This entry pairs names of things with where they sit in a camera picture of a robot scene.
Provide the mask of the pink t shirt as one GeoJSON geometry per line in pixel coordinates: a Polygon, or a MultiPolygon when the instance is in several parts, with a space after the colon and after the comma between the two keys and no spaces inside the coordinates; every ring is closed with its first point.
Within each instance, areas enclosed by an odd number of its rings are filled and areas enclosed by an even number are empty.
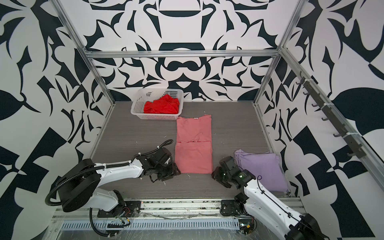
{"type": "Polygon", "coordinates": [[[213,172],[212,116],[177,119],[175,162],[182,174],[213,172]]]}

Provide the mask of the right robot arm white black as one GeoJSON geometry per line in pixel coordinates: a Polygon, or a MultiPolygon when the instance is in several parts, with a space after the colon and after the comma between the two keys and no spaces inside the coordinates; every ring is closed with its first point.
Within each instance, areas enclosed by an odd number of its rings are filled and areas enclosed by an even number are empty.
{"type": "Polygon", "coordinates": [[[212,178],[226,188],[235,186],[240,193],[234,200],[222,201],[221,215],[247,219],[240,229],[248,234],[262,223],[280,240],[327,240],[316,219],[310,214],[301,214],[284,204],[248,170],[241,169],[233,157],[220,160],[212,178]]]}

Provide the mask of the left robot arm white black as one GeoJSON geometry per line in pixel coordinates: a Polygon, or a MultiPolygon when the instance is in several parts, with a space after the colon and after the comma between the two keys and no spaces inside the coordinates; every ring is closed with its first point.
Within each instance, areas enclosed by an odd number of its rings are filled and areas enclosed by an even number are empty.
{"type": "Polygon", "coordinates": [[[66,213],[92,208],[120,215],[126,207],[121,193],[104,190],[102,186],[123,179],[156,175],[151,179],[154,183],[169,180],[180,173],[171,152],[160,147],[125,162],[95,164],[91,159],[83,160],[58,180],[54,193],[59,195],[59,206],[66,213]]]}

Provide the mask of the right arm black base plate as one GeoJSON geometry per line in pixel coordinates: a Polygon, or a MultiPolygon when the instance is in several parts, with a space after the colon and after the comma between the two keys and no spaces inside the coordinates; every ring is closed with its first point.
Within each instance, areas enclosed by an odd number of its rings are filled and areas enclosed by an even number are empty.
{"type": "Polygon", "coordinates": [[[230,216],[247,216],[248,213],[245,210],[245,200],[221,200],[220,214],[224,217],[230,216]]]}

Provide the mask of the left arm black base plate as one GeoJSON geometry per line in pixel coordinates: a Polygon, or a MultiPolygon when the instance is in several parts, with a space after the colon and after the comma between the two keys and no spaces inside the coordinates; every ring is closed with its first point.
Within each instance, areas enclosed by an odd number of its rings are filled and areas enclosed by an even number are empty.
{"type": "Polygon", "coordinates": [[[125,201],[124,204],[118,204],[113,210],[109,212],[99,210],[97,217],[116,218],[117,216],[120,216],[122,218],[130,218],[140,212],[141,204],[141,201],[125,201]]]}

